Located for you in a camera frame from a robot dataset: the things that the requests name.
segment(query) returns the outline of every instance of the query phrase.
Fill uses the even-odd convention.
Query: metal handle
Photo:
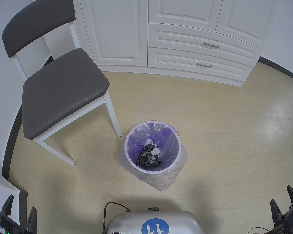
[[[210,44],[208,44],[208,43],[203,43],[204,45],[206,45],[206,46],[210,46],[210,47],[214,47],[214,48],[220,48],[220,46],[219,45],[217,45],[217,46],[214,46],[214,45],[210,45]]]
[[[212,66],[211,65],[203,65],[203,64],[200,64],[200,63],[197,63],[198,66],[203,66],[203,67],[206,67],[206,68],[211,68]]]

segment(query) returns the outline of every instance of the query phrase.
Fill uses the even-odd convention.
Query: blue sticker
[[[142,225],[142,234],[168,234],[169,225],[162,219],[149,219]]]

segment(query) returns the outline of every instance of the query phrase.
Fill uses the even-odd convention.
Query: floor
[[[241,88],[189,78],[105,73],[123,136],[104,105],[49,138],[76,165],[51,155],[20,129],[9,179],[28,192],[28,213],[48,233],[102,233],[103,209],[186,210],[209,234],[273,228],[270,200],[285,212],[293,185],[293,79],[258,63]],[[188,161],[159,192],[117,160],[136,124],[158,120],[179,132]],[[125,210],[107,208],[108,223]]]

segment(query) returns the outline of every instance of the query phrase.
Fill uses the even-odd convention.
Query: purple trash bag
[[[148,139],[161,150],[158,167],[144,169],[136,165],[138,154]],[[117,155],[119,163],[141,181],[159,191],[169,188],[187,161],[187,152],[178,133],[169,124],[146,121],[136,125],[126,136],[125,143]]]

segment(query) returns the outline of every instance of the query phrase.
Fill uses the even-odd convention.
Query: white chair leg
[[[120,127],[119,127],[119,124],[118,124],[118,121],[117,121],[117,118],[116,118],[116,115],[115,115],[115,112],[114,112],[114,108],[113,108],[113,105],[112,105],[111,98],[110,98],[108,90],[103,95],[103,98],[105,100],[105,104],[106,104],[106,107],[108,109],[108,112],[109,112],[110,119],[111,119],[111,122],[113,124],[114,130],[115,130],[117,136],[121,137],[122,133],[121,133],[121,130],[120,130]]]
[[[66,156],[59,150],[54,149],[46,140],[40,140],[38,137],[34,139],[35,142],[37,142],[40,146],[42,146],[44,149],[48,150],[50,153],[54,154],[58,158],[62,159],[64,162],[67,162],[71,166],[75,164],[74,160],[72,160],[70,157]]]

